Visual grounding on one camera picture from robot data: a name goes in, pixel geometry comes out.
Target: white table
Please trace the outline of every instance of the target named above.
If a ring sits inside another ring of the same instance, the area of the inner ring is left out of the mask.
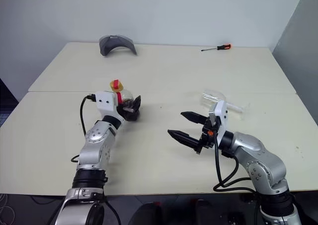
[[[207,114],[201,90],[142,93],[141,117],[127,123],[112,150],[106,194],[209,193],[217,183],[214,150],[201,155],[172,139],[167,129],[199,137],[201,126],[181,111]],[[0,193],[65,195],[76,164],[70,158],[84,144],[79,106],[86,92],[29,92],[0,128]],[[229,112],[229,130],[249,133],[282,158],[291,190],[318,188],[318,129],[294,93],[233,93],[247,106],[244,117]],[[83,110],[85,125],[100,119],[95,103]],[[222,174],[234,161],[221,157]],[[240,167],[236,177],[246,177]],[[242,183],[251,187],[251,182]]]
[[[134,93],[295,93],[267,48],[201,52],[199,46],[136,45],[101,56],[98,43],[68,43],[29,91],[108,90],[119,78]]]

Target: transparent object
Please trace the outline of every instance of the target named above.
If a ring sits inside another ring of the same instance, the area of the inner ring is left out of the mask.
[[[221,92],[209,90],[209,89],[205,89],[203,91],[202,103],[205,104],[206,106],[210,107],[212,103],[216,103],[220,100],[224,100],[227,102],[226,97]],[[239,113],[244,112],[244,109],[242,107],[235,106],[234,104],[231,104],[229,102],[227,102],[227,108]]]

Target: black cable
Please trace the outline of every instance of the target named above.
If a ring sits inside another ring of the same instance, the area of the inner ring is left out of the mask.
[[[86,130],[85,130],[85,125],[84,125],[84,120],[83,120],[83,106],[84,106],[86,99],[87,99],[87,96],[83,98],[83,101],[81,102],[80,108],[79,108],[80,122],[81,122],[81,127],[83,128],[84,136],[86,135]]]
[[[78,155],[75,155],[74,157],[72,157],[71,162],[77,163],[78,160],[74,160],[74,159],[76,159],[77,157],[79,157],[79,154],[78,154]]]
[[[64,202],[65,197],[62,199],[62,201],[59,203],[59,205],[55,208],[55,210],[53,211],[52,215],[50,216],[48,222],[46,223],[46,225],[51,225],[55,215],[58,213],[58,211],[60,210],[63,202]]]
[[[259,209],[259,200],[256,199],[255,209],[254,209],[254,225],[257,225],[257,215],[258,215],[258,209]]]
[[[56,199],[53,199],[53,200],[51,200],[51,201],[49,201],[49,202],[41,203],[41,202],[36,201],[35,198],[34,198],[32,195],[30,195],[29,197],[33,200],[34,203],[36,203],[36,204],[38,204],[38,205],[46,205],[46,204],[50,204],[50,203],[56,201]]]
[[[120,217],[117,213],[117,211],[113,208],[113,206],[110,205],[110,203],[108,202],[107,200],[107,197],[105,197],[105,203],[106,205],[110,208],[110,210],[113,212],[113,214],[115,215],[116,219],[117,219],[117,222],[118,222],[118,225],[121,225],[121,221],[120,221]]]
[[[247,190],[249,192],[255,193],[254,190],[247,188],[247,187],[235,187],[235,188],[228,188],[228,189],[218,189],[220,186],[222,186],[223,188],[229,187],[235,183],[238,183],[240,181],[244,181],[244,180],[250,180],[249,177],[245,177],[245,178],[240,178],[240,179],[236,179],[233,180],[231,182],[229,182],[228,184],[225,184],[227,181],[229,181],[238,171],[239,168],[239,161],[236,157],[234,157],[235,161],[236,161],[236,165],[234,170],[232,171],[232,173],[226,177],[225,180],[222,180],[221,177],[221,170],[220,170],[220,162],[219,162],[219,146],[218,146],[218,140],[217,140],[217,136],[216,136],[216,132],[215,132],[215,136],[214,136],[214,149],[215,149],[215,164],[216,164],[216,170],[217,170],[217,176],[218,176],[218,180],[219,183],[213,187],[213,190],[215,192],[229,192],[229,191],[235,191],[235,190]]]

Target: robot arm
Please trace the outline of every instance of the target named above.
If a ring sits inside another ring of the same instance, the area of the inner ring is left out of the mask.
[[[188,120],[203,125],[200,140],[180,131],[168,130],[178,142],[193,148],[198,154],[202,147],[214,145],[222,155],[236,160],[245,168],[260,198],[260,211],[267,225],[301,225],[297,208],[285,179],[283,161],[269,152],[263,143],[251,135],[226,131],[226,103],[219,101],[204,117],[194,112],[181,113]]]
[[[140,96],[135,99],[134,110],[129,114],[118,110],[117,95],[99,91],[95,94],[102,120],[86,133],[73,179],[55,225],[101,225],[104,220],[104,185],[110,150],[115,136],[126,118],[137,119]]]

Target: floor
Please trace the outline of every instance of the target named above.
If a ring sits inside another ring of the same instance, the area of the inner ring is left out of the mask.
[[[308,216],[318,223],[318,191],[297,192],[296,200],[303,207]],[[8,195],[7,205],[14,209],[15,218],[12,221],[12,211],[4,209],[0,213],[1,221],[7,225],[45,225],[56,207],[62,201],[62,197],[33,196],[38,203],[36,204],[27,195]],[[122,225],[127,225],[134,212],[145,203],[161,202],[163,217],[168,221],[168,225],[190,225],[191,204],[196,199],[205,199],[215,208],[215,212],[220,216],[226,216],[230,212],[241,213],[244,215],[246,225],[253,224],[253,213],[255,202],[250,200],[250,194],[231,193],[231,194],[187,194],[187,195],[142,195],[142,196],[114,196],[109,197],[109,203],[118,212]],[[0,212],[4,200],[0,201]],[[113,213],[106,208],[105,225],[116,225],[117,221]],[[258,224],[262,224],[261,217],[258,216]]]

